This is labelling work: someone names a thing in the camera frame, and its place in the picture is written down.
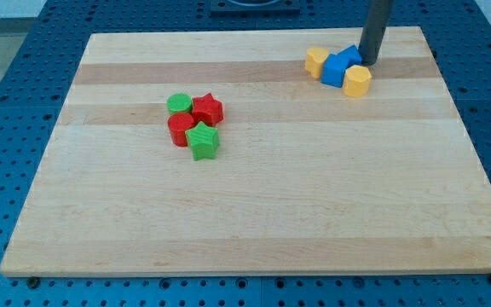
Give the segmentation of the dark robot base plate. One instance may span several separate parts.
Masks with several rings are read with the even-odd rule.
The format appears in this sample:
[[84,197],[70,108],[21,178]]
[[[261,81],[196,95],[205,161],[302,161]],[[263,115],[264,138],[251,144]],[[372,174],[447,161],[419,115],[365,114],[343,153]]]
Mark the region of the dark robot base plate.
[[301,0],[210,0],[210,16],[228,14],[298,13]]

